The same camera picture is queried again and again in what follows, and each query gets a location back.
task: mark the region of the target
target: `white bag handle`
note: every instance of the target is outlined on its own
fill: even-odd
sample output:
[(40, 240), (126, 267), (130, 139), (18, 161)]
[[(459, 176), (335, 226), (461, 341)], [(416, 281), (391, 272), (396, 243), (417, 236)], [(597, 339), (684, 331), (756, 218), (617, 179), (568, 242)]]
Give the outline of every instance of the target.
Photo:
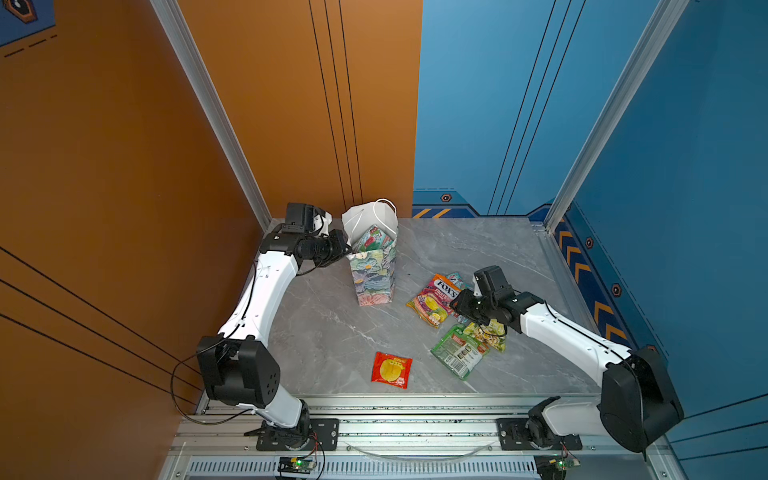
[[(387, 200), (386, 198), (379, 198), (379, 199), (377, 199), (377, 200), (376, 200), (376, 202), (386, 202), (386, 203), (388, 203), (389, 205), (391, 205), (391, 206), (392, 206), (392, 209), (395, 211), (395, 218), (397, 218), (397, 207), (395, 207), (395, 204), (393, 204), (391, 200)], [(374, 205), (374, 206), (373, 206), (373, 216), (374, 216), (374, 217), (376, 217), (376, 219), (377, 219), (377, 220), (378, 220), (378, 221), (379, 221), (379, 222), (380, 222), (380, 223), (381, 223), (381, 224), (382, 224), (384, 227), (387, 227), (387, 228), (389, 229), (389, 231), (390, 231), (390, 232), (393, 232), (393, 233), (395, 232), (395, 229), (394, 229), (394, 228), (391, 228), (389, 225), (387, 225), (386, 223), (384, 223), (384, 221), (383, 221), (382, 219), (380, 219), (380, 218), (379, 218), (379, 215), (376, 213), (376, 205)]]
[[(376, 199), (376, 200), (374, 200), (374, 201), (373, 201), (373, 203), (374, 203), (374, 204), (375, 204), (376, 202), (386, 202), (386, 203), (388, 203), (390, 206), (392, 206), (392, 209), (395, 211), (395, 218), (397, 218), (397, 207), (395, 207), (395, 204), (394, 204), (394, 203), (392, 203), (392, 201), (391, 201), (391, 200), (389, 200), (389, 199), (386, 199), (386, 198), (379, 198), (379, 199)], [(351, 229), (351, 230), (349, 230), (350, 232), (353, 232), (353, 231), (355, 231), (355, 229), (357, 228), (357, 225), (360, 223), (360, 219), (362, 218), (362, 213), (363, 213), (363, 210), (360, 210), (360, 212), (359, 212), (359, 213), (356, 215), (356, 216), (357, 216), (357, 221), (355, 222), (355, 226), (354, 226), (354, 227), (352, 227), (352, 229)], [(380, 219), (380, 218), (379, 218), (379, 215), (376, 213), (376, 205), (374, 205), (374, 206), (373, 206), (373, 216), (374, 216), (374, 217), (376, 217), (376, 219), (377, 219), (377, 220), (378, 220), (378, 221), (379, 221), (379, 222), (380, 222), (380, 223), (381, 223), (381, 224), (382, 224), (384, 227), (387, 227), (387, 228), (389, 229), (389, 231), (390, 231), (390, 232), (395, 232), (395, 229), (391, 228), (389, 225), (387, 225), (386, 223), (384, 223), (384, 222), (382, 221), (382, 219)], [(352, 221), (352, 218), (350, 218), (349, 220), (347, 220), (347, 221), (346, 221), (346, 223), (344, 223), (344, 230), (346, 230), (346, 225), (347, 225), (349, 222), (351, 222), (351, 221)]]

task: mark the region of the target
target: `green snack bag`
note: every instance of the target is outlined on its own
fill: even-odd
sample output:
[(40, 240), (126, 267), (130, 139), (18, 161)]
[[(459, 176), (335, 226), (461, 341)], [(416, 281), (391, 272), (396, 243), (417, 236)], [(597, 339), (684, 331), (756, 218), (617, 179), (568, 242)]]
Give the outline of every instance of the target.
[(462, 380), (469, 377), (475, 365), (488, 352), (488, 346), (474, 336), (465, 335), (464, 328), (462, 324), (452, 326), (431, 350), (432, 355)]

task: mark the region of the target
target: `fox's candy bag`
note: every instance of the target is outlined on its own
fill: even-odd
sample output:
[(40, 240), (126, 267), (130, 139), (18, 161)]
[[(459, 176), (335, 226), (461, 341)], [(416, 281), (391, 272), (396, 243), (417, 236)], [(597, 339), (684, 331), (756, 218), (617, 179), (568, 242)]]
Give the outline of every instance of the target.
[(449, 315), (458, 317), (449, 304), (461, 291), (462, 289), (457, 287), (448, 277), (438, 274), (432, 278), (432, 281), (424, 287), (419, 295), (406, 305), (413, 308), (429, 325), (437, 328)]

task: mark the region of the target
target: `snack packet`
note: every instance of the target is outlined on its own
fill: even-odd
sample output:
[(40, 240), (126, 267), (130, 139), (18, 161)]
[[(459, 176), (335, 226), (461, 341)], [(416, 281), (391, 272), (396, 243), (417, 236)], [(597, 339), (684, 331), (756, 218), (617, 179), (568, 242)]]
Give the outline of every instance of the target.
[(469, 373), (487, 352), (487, 345), (464, 334), (463, 325), (452, 326), (432, 349), (432, 355), (462, 380), (469, 377)]
[[(459, 274), (459, 272), (449, 273), (448, 275), (445, 276), (445, 278), (447, 278), (448, 280), (451, 280), (451, 283), (456, 285), (456, 288), (458, 288), (459, 291), (469, 288), (469, 286), (466, 283), (464, 283), (464, 280), (462, 280), (462, 276), (461, 274)], [(456, 312), (454, 312), (453, 316), (456, 317), (459, 323), (464, 323), (464, 324), (469, 323), (469, 319), (463, 315), (457, 315)]]
[(372, 225), (365, 232), (360, 240), (353, 245), (352, 251), (355, 253), (367, 252), (369, 250), (384, 250), (392, 245), (394, 240), (387, 235), (378, 225)]
[(504, 326), (497, 322), (496, 319), (491, 319), (491, 322), (483, 327), (472, 322), (464, 329), (464, 334), (471, 335), (477, 340), (487, 343), (499, 352), (504, 352), (507, 349), (507, 338), (504, 335)]
[(408, 388), (408, 374), (413, 359), (405, 359), (388, 353), (376, 352), (371, 382), (388, 383), (401, 389)]
[[(459, 280), (461, 279), (458, 273), (452, 273), (452, 275), (456, 275)], [(438, 274), (432, 278), (432, 281), (424, 287), (419, 295), (406, 305), (413, 308), (422, 317), (422, 320), (437, 328), (449, 315), (459, 317), (449, 304), (461, 291), (462, 289), (458, 288), (448, 277)]]

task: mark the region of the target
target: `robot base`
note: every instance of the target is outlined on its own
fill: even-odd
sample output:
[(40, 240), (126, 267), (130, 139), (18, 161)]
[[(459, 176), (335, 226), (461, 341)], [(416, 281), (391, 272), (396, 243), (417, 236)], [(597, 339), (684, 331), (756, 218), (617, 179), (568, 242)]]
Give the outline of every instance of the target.
[(578, 435), (555, 436), (551, 445), (536, 446), (533, 443), (533, 435), (528, 430), (528, 418), (496, 419), (498, 440), (502, 444), (502, 450), (556, 450), (559, 451), (561, 443), (568, 450), (581, 450), (583, 445)]
[(339, 438), (339, 419), (310, 419), (310, 437), (302, 439), (292, 435), (285, 429), (270, 427), (266, 421), (259, 429), (259, 439), (256, 450), (259, 452), (311, 452), (315, 448), (314, 435), (326, 452), (336, 450), (336, 440)]

